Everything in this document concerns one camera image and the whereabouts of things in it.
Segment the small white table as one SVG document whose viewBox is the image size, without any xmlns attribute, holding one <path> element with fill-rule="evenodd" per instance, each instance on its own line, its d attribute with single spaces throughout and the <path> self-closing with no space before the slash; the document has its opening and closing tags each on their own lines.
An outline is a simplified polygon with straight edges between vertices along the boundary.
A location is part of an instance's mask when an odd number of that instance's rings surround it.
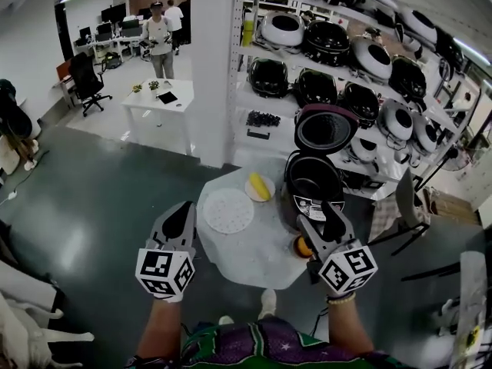
<svg viewBox="0 0 492 369">
<path fill-rule="evenodd" d="M 151 91 L 148 83 L 152 80 L 157 80 L 160 87 L 157 90 Z M 171 91 L 178 100 L 171 104 L 163 104 L 157 96 Z M 190 104 L 194 101 L 194 88 L 192 81 L 176 80 L 176 79 L 157 79 L 150 78 L 142 83 L 142 90 L 139 93 L 132 92 L 121 103 L 130 128 L 130 136 L 132 141 L 142 145 L 142 130 L 138 126 L 133 115 L 134 110 L 150 111 L 157 115 L 157 123 L 162 124 L 165 118 L 176 118 L 178 128 L 180 129 L 181 137 L 184 141 L 184 153 L 192 156 L 192 145 L 190 130 L 188 127 L 187 110 Z"/>
</svg>

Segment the white square pillar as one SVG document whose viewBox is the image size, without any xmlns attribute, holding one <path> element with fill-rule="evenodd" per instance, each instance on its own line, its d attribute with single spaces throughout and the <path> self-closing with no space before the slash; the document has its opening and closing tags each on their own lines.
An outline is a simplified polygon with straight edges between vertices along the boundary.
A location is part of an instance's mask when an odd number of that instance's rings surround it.
<svg viewBox="0 0 492 369">
<path fill-rule="evenodd" d="M 201 163 L 231 162 L 232 123 L 244 0 L 191 0 L 191 63 L 196 149 Z"/>
</svg>

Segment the row of white office desks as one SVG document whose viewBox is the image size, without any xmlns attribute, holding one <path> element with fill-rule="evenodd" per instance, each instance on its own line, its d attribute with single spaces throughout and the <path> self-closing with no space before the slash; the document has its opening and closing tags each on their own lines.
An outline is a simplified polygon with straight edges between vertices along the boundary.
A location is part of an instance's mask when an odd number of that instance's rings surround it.
<svg viewBox="0 0 492 369">
<path fill-rule="evenodd" d="M 73 42 L 74 51 L 86 52 L 93 57 L 96 64 L 101 64 L 104 57 L 109 53 L 116 53 L 122 62 L 125 61 L 123 51 L 128 48 L 131 57 L 135 56 L 134 49 L 143 41 L 141 35 L 132 37 L 113 36 L 112 34 L 89 35 L 85 39 L 80 38 Z"/>
</svg>

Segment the wooden pallet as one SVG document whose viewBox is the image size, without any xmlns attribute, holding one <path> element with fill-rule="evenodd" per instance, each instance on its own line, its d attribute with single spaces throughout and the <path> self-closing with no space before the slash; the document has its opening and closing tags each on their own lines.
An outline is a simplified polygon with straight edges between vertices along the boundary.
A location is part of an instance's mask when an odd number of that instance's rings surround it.
<svg viewBox="0 0 492 369">
<path fill-rule="evenodd" d="M 478 213 L 468 201 L 434 188 L 424 188 L 423 193 L 431 214 L 460 223 L 481 226 Z"/>
</svg>

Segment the person's purple green jersey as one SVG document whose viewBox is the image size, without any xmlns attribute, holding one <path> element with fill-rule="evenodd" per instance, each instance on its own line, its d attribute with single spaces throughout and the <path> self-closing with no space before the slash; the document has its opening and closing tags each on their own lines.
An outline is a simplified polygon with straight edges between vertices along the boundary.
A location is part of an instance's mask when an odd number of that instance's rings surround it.
<svg viewBox="0 0 492 369">
<path fill-rule="evenodd" d="M 416 369 L 373 351 L 353 354 L 278 318 L 204 327 L 175 359 L 132 357 L 124 369 Z"/>
</svg>

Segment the round white table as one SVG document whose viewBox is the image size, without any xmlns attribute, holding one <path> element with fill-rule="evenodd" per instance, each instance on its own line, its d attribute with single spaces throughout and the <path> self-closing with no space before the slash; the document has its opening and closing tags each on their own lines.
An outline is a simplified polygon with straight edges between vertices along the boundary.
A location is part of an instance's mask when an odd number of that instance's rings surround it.
<svg viewBox="0 0 492 369">
<path fill-rule="evenodd" d="M 284 159 L 264 159 L 209 181 L 202 189 L 197 205 L 198 236 L 208 260 L 229 281 L 284 290 L 307 268 L 306 260 L 294 253 L 293 243 L 298 234 L 284 223 L 280 213 L 285 164 Z M 266 202 L 252 200 L 254 218 L 243 231 L 236 234 L 214 231 L 203 216 L 206 198 L 222 188 L 235 188 L 245 193 L 245 182 L 253 172 L 274 182 L 274 197 Z"/>
</svg>

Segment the yellow sunflowers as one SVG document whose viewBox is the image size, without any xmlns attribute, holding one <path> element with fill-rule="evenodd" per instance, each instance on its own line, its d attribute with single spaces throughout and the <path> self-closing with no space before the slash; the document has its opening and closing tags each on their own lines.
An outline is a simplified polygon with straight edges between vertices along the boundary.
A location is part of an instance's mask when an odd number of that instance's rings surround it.
<svg viewBox="0 0 492 369">
<path fill-rule="evenodd" d="M 469 354 L 472 349 L 480 346 L 480 327 L 475 326 L 467 335 L 465 343 L 465 351 Z"/>
</svg>

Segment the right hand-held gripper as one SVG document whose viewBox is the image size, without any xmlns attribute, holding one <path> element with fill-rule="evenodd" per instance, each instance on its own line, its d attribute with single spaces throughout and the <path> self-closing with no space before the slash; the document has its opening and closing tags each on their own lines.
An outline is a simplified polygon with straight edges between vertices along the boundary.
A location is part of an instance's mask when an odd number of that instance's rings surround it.
<svg viewBox="0 0 492 369">
<path fill-rule="evenodd" d="M 301 235 L 317 258 L 307 263 L 311 283 L 324 284 L 327 294 L 355 292 L 376 274 L 377 263 L 367 245 L 352 240 L 352 224 L 342 211 L 329 201 L 321 203 L 321 210 L 325 216 L 322 233 L 306 216 L 297 216 Z M 335 242 L 344 243 L 335 249 Z"/>
</svg>

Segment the dark red rice cooker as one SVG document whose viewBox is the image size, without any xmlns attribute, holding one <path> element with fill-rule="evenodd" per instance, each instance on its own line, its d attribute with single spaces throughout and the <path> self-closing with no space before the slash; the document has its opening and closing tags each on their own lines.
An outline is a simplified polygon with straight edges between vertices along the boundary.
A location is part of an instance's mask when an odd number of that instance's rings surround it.
<svg viewBox="0 0 492 369">
<path fill-rule="evenodd" d="M 285 181 L 288 162 L 295 155 L 310 155 L 327 157 L 343 150 L 354 137 L 358 129 L 357 117 L 348 110 L 329 104 L 305 105 L 295 118 L 294 143 L 297 149 L 293 151 L 284 169 L 284 183 L 280 194 L 280 213 L 283 221 L 296 231 L 297 216 L 303 214 L 315 223 L 325 222 L 321 210 L 323 201 L 316 201 L 290 193 Z M 342 192 L 329 201 L 344 206 L 343 184 Z"/>
</svg>

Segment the yellow-green bottle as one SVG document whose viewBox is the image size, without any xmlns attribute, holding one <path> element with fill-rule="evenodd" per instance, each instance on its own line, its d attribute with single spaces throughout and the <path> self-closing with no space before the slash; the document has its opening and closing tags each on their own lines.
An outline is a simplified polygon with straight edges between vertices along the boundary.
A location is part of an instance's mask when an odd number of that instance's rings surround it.
<svg viewBox="0 0 492 369">
<path fill-rule="evenodd" d="M 251 20 L 244 20 L 242 26 L 242 39 L 241 46 L 249 47 L 252 43 L 254 35 L 254 22 Z"/>
</svg>

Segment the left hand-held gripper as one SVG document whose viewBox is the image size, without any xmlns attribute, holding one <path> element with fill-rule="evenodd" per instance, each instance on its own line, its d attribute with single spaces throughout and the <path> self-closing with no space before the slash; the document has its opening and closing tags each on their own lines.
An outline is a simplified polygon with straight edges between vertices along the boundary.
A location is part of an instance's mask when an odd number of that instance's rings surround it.
<svg viewBox="0 0 492 369">
<path fill-rule="evenodd" d="M 153 297 L 155 294 L 184 296 L 195 275 L 196 219 L 194 202 L 173 205 L 155 220 L 147 240 L 148 248 L 139 249 L 135 278 Z"/>
</svg>

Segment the white perforated steamer tray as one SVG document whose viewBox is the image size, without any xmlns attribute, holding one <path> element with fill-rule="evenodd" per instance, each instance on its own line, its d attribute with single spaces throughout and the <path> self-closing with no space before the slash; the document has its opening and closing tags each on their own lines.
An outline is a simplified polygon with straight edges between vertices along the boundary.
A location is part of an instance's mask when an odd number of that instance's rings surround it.
<svg viewBox="0 0 492 369">
<path fill-rule="evenodd" d="M 214 231 L 221 234 L 236 234 L 253 221 L 253 201 L 243 191 L 222 188 L 211 192 L 206 198 L 203 216 Z"/>
</svg>

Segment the black office chair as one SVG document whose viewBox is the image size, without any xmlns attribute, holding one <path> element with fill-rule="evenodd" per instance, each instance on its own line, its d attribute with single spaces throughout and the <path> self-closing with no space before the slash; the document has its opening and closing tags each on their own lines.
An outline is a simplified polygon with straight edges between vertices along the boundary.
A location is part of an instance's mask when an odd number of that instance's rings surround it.
<svg viewBox="0 0 492 369">
<path fill-rule="evenodd" d="M 85 118 L 88 110 L 96 106 L 100 111 L 104 108 L 99 103 L 104 99 L 112 100 L 111 95 L 101 93 L 104 88 L 103 72 L 95 72 L 92 60 L 86 53 L 81 52 L 71 59 L 68 72 L 75 83 L 75 95 L 82 105 L 82 115 Z"/>
</svg>

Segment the black box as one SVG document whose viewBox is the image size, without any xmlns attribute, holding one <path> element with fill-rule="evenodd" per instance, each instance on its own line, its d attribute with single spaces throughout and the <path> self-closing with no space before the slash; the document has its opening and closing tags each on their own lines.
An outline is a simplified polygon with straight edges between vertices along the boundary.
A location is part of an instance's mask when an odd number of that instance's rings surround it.
<svg viewBox="0 0 492 369">
<path fill-rule="evenodd" d="M 353 190 L 378 190 L 385 185 L 384 182 L 375 181 L 367 175 L 358 174 L 345 175 L 343 181 L 348 188 Z"/>
</svg>

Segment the black tripod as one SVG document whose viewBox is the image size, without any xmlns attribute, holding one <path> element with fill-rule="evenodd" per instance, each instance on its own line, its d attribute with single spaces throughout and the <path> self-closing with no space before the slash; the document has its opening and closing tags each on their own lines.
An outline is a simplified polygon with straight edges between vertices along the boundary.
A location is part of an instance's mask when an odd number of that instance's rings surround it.
<svg viewBox="0 0 492 369">
<path fill-rule="evenodd" d="M 416 192 L 419 192 L 441 169 L 446 171 L 454 171 L 456 168 L 456 159 L 459 155 L 458 148 L 453 145 L 443 156 L 440 164 L 430 173 L 430 175 L 423 181 L 421 181 L 415 188 Z"/>
</svg>

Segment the grey chair with black legs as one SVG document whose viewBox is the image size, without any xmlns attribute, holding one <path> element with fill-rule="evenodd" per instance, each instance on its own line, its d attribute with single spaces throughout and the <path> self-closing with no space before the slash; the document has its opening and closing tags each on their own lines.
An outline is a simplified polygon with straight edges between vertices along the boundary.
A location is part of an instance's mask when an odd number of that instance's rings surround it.
<svg viewBox="0 0 492 369">
<path fill-rule="evenodd" d="M 410 168 L 404 172 L 403 177 L 397 184 L 395 199 L 397 210 L 399 211 L 399 215 L 396 217 L 397 231 L 382 238 L 382 241 L 389 241 L 407 233 L 411 233 L 411 237 L 391 254 L 392 257 L 399 255 L 418 238 L 424 236 L 430 227 L 428 213 L 426 211 L 420 214 L 417 213 L 417 209 L 423 205 L 423 202 L 415 191 L 414 179 Z"/>
</svg>

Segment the beige checked cloth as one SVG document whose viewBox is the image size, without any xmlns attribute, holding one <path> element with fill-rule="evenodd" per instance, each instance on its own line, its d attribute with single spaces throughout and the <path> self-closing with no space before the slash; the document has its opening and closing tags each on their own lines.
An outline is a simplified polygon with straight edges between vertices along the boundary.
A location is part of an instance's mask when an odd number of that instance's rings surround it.
<svg viewBox="0 0 492 369">
<path fill-rule="evenodd" d="M 424 213 L 424 211 L 427 211 L 424 204 L 417 209 L 418 214 Z M 368 238 L 369 245 L 382 243 L 382 238 L 397 231 L 396 217 L 398 215 L 395 194 L 374 203 L 371 231 Z"/>
</svg>

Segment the white metal shelf rack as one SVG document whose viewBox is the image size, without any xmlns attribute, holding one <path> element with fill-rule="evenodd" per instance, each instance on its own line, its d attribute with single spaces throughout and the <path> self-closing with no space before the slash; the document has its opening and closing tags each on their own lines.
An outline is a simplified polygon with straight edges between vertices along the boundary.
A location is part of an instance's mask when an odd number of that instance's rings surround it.
<svg viewBox="0 0 492 369">
<path fill-rule="evenodd" d="M 288 80 L 293 81 L 300 74 L 301 69 L 309 68 L 323 72 L 332 76 L 338 87 L 342 87 L 347 82 L 357 83 L 366 88 L 372 89 L 383 99 L 393 99 L 402 101 L 403 98 L 391 89 L 388 85 L 381 85 L 374 81 L 365 81 L 363 78 L 353 76 L 349 67 L 332 67 L 322 65 L 310 60 L 302 54 L 292 55 L 289 52 L 272 52 L 269 49 L 257 45 L 236 48 L 238 53 L 238 64 L 244 62 L 249 65 L 255 58 L 266 58 L 283 62 L 288 67 Z M 250 127 L 246 125 L 248 113 L 250 111 L 260 111 L 281 117 L 281 122 L 277 127 Z M 232 123 L 234 144 L 231 152 L 231 164 L 238 167 L 245 167 L 251 163 L 264 159 L 277 158 L 286 159 L 295 150 L 294 145 L 294 118 L 298 113 L 298 104 L 292 94 L 283 98 L 262 98 L 253 92 L 251 84 L 247 81 L 246 75 L 238 70 L 235 110 Z M 270 133 L 270 139 L 265 141 L 247 136 L 247 130 Z M 356 137 L 367 141 L 372 141 L 378 145 L 376 162 L 378 171 L 369 171 L 366 167 L 354 162 L 348 162 L 342 153 L 338 152 L 331 156 L 334 165 L 343 170 L 366 174 L 375 181 L 384 182 L 385 185 L 378 190 L 353 190 L 345 189 L 345 194 L 357 195 L 371 200 L 381 200 L 395 191 L 397 183 L 401 179 L 406 165 L 400 165 L 394 160 L 394 149 L 387 146 L 385 137 L 377 126 L 368 129 L 360 129 L 356 132 Z"/>
</svg>

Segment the person's right forearm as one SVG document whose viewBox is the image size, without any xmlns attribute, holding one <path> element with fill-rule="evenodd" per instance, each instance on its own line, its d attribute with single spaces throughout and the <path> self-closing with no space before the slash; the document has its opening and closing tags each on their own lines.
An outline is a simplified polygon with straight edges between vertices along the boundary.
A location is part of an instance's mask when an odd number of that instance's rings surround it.
<svg viewBox="0 0 492 369">
<path fill-rule="evenodd" d="M 374 351 L 374 344 L 369 338 L 359 317 L 355 299 L 327 303 L 328 335 L 331 344 L 337 345 L 352 354 L 366 354 Z"/>
</svg>

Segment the yellow corn cob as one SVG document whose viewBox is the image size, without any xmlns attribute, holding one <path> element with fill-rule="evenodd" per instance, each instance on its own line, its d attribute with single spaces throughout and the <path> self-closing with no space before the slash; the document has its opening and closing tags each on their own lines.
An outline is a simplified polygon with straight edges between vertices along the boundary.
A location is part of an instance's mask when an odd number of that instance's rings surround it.
<svg viewBox="0 0 492 369">
<path fill-rule="evenodd" d="M 259 198 L 265 201 L 271 199 L 271 193 L 268 186 L 265 184 L 263 178 L 256 172 L 253 172 L 249 176 L 249 182 L 252 188 L 256 191 Z"/>
</svg>

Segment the corn cob on plate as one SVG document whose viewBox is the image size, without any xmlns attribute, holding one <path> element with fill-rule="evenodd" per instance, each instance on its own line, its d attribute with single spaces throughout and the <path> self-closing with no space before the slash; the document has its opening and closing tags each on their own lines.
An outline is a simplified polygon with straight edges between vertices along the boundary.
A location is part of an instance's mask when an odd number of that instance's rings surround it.
<svg viewBox="0 0 492 369">
<path fill-rule="evenodd" d="M 274 195 L 275 195 L 275 192 L 276 192 L 276 188 L 275 188 L 274 182 L 269 177 L 266 177 L 266 176 L 263 176 L 263 175 L 260 175 L 260 176 L 263 178 L 265 184 L 268 186 L 268 189 L 269 189 L 269 191 L 271 193 L 271 199 L 272 199 L 274 197 Z M 244 190 L 245 190 L 245 193 L 249 196 L 249 198 L 251 200 L 256 201 L 256 202 L 266 202 L 265 200 L 262 200 L 261 198 L 258 197 L 256 191 L 252 188 L 252 186 L 251 186 L 251 184 L 249 182 L 249 178 L 245 182 Z"/>
</svg>

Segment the rows of domed appliances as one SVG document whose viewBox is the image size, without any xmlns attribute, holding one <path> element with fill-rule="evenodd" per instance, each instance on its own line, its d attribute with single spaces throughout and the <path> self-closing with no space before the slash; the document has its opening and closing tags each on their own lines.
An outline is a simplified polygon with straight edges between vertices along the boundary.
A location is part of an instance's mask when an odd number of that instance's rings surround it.
<svg viewBox="0 0 492 369">
<path fill-rule="evenodd" d="M 335 23 L 304 23 L 300 17 L 282 12 L 264 16 L 257 39 L 266 47 L 295 49 L 319 64 L 351 67 L 369 79 L 387 82 L 405 102 L 388 99 L 381 104 L 372 89 L 353 82 L 348 82 L 338 95 L 332 76 L 310 68 L 305 68 L 291 85 L 286 64 L 265 58 L 256 58 L 248 72 L 248 82 L 256 95 L 283 98 L 292 91 L 300 108 L 314 104 L 338 106 L 347 110 L 360 128 L 380 122 L 387 135 L 411 145 L 419 155 L 436 151 L 436 131 L 423 114 L 427 83 L 415 61 L 404 55 L 389 56 L 382 44 L 370 38 L 349 38 Z"/>
</svg>

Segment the row of black monitors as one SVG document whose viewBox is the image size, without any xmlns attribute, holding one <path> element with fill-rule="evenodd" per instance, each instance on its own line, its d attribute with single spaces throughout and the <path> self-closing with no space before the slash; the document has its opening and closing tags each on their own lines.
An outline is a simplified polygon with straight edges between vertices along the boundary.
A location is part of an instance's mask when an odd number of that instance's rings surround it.
<svg viewBox="0 0 492 369">
<path fill-rule="evenodd" d="M 143 22 L 151 17 L 149 8 L 141 8 L 137 15 L 126 15 L 126 4 L 115 5 L 101 11 L 101 23 L 95 32 L 89 27 L 79 31 L 80 39 L 89 42 L 103 42 L 116 38 L 139 37 L 143 32 Z"/>
</svg>

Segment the pile of small black parts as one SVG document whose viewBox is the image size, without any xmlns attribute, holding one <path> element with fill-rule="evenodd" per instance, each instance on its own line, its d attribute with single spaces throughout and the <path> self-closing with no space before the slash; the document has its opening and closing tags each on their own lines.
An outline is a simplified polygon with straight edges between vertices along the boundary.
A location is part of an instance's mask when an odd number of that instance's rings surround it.
<svg viewBox="0 0 492 369">
<path fill-rule="evenodd" d="M 246 125 L 250 127 L 277 127 L 281 117 L 260 111 L 250 111 L 247 116 Z"/>
</svg>

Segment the orange desk panel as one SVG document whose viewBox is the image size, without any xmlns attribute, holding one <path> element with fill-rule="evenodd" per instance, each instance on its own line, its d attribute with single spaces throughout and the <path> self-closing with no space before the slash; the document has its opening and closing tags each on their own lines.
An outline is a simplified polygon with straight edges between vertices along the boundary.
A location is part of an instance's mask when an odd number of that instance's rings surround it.
<svg viewBox="0 0 492 369">
<path fill-rule="evenodd" d="M 71 67 L 71 59 L 63 62 L 56 68 L 58 81 L 55 83 L 55 86 L 58 86 L 61 83 L 66 83 L 71 80 L 71 75 L 69 72 L 70 67 Z"/>
</svg>

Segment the person's left forearm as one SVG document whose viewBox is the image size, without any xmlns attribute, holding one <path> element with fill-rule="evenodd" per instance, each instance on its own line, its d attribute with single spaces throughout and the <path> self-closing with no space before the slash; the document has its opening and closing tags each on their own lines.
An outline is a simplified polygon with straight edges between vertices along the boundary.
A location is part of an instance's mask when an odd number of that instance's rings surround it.
<svg viewBox="0 0 492 369">
<path fill-rule="evenodd" d="M 136 354 L 177 360 L 181 354 L 181 302 L 154 300 Z"/>
</svg>

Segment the marble table with black legs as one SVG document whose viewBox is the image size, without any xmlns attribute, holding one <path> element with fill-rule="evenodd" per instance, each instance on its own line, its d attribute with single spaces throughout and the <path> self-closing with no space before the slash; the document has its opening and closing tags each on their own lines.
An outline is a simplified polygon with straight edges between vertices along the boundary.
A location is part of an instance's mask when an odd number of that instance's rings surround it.
<svg viewBox="0 0 492 369">
<path fill-rule="evenodd" d="M 457 277 L 457 286 L 417 317 L 424 332 L 413 345 L 407 345 L 410 364 L 418 369 L 480 369 L 490 359 L 492 331 L 487 315 L 489 281 L 486 257 L 479 251 L 464 251 L 458 262 L 412 274 L 403 282 Z M 465 351 L 469 332 L 479 326 L 480 346 Z"/>
</svg>

